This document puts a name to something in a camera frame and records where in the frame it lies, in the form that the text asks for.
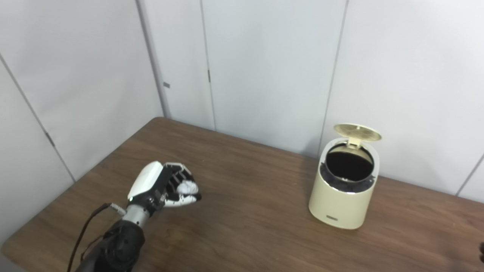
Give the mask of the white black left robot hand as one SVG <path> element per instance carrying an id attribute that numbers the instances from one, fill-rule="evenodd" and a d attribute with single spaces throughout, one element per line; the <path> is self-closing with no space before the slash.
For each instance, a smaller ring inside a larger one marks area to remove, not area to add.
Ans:
<path id="1" fill-rule="evenodd" d="M 146 165 L 128 193 L 128 206 L 139 206 L 152 216 L 162 208 L 186 206 L 202 199 L 192 172 L 180 162 Z"/>

